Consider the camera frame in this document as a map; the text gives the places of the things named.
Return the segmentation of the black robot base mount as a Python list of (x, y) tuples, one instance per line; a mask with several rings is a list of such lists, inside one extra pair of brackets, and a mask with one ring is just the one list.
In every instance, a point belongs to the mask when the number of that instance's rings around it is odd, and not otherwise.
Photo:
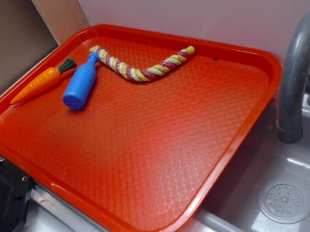
[(26, 223), (33, 180), (16, 165), (0, 158), (0, 232), (19, 232)]

